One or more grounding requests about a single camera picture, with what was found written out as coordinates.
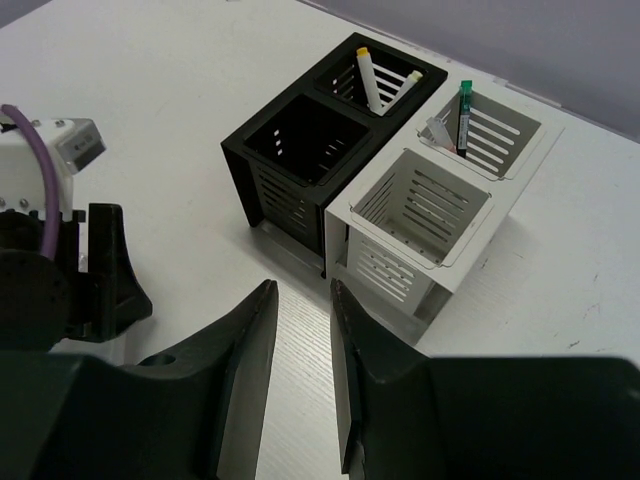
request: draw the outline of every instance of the white table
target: white table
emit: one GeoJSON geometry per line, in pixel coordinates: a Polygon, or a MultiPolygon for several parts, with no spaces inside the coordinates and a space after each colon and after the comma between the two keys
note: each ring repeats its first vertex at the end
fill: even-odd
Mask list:
{"type": "MultiPolygon", "coordinates": [[[[291,0],[55,0],[0,30],[2,101],[32,118],[93,118],[108,144],[77,177],[76,204],[124,207],[155,305],[128,334],[129,361],[278,280],[259,479],[341,478],[328,284],[249,229],[219,143],[353,31],[291,0]]],[[[422,352],[640,362],[640,146],[558,118],[562,139],[422,352]]]]}

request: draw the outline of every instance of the white basket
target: white basket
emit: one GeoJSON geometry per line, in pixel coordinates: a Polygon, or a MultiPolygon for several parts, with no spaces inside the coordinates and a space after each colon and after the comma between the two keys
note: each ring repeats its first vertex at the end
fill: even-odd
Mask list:
{"type": "Polygon", "coordinates": [[[433,146],[420,135],[425,121],[444,118],[456,138],[464,79],[450,75],[325,211],[328,278],[346,270],[349,281],[426,322],[456,292],[563,131],[550,107],[474,78],[467,158],[433,146]]]}

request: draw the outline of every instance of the purple cable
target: purple cable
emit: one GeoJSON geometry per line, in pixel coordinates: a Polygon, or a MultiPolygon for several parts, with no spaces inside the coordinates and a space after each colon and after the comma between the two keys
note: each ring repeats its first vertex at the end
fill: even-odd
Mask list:
{"type": "Polygon", "coordinates": [[[44,221],[44,234],[40,245],[40,254],[54,260],[58,248],[58,231],[60,230],[60,194],[58,192],[58,175],[53,166],[47,146],[40,138],[31,122],[20,110],[13,105],[2,105],[2,113],[16,124],[33,154],[36,156],[42,171],[45,193],[45,210],[47,217],[44,221]]]}

